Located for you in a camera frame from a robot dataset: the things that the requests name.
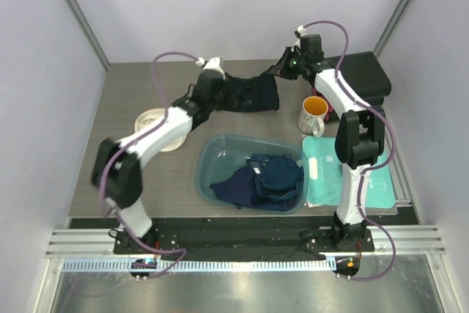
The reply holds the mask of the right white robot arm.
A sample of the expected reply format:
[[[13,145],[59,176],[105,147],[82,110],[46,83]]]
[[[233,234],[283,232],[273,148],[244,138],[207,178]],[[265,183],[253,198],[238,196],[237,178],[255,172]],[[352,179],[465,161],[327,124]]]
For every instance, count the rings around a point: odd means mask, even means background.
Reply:
[[[270,73],[304,78],[332,105],[339,117],[335,151],[342,167],[341,199],[333,214],[331,242],[340,251],[354,251],[366,237],[365,202],[369,176],[384,150],[383,117],[352,89],[339,66],[325,60],[318,34],[296,32]]]

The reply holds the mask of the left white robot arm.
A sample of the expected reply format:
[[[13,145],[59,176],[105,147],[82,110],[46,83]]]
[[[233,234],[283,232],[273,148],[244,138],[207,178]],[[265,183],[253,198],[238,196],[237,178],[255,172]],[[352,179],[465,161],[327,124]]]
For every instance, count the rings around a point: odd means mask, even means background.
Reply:
[[[130,244],[139,253],[154,249],[153,223],[144,209],[142,171],[164,147],[206,122],[225,93],[221,69],[204,69],[190,95],[175,100],[163,116],[137,133],[100,143],[91,175],[91,184],[100,192],[100,201],[115,210],[132,233]]]

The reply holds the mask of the black bra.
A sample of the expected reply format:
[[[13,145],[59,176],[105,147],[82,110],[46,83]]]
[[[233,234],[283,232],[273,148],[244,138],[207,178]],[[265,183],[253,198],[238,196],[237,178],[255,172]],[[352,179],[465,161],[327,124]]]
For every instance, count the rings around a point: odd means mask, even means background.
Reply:
[[[239,78],[226,74],[226,89],[218,105],[219,111],[251,113],[279,110],[276,79],[263,72],[251,78]]]

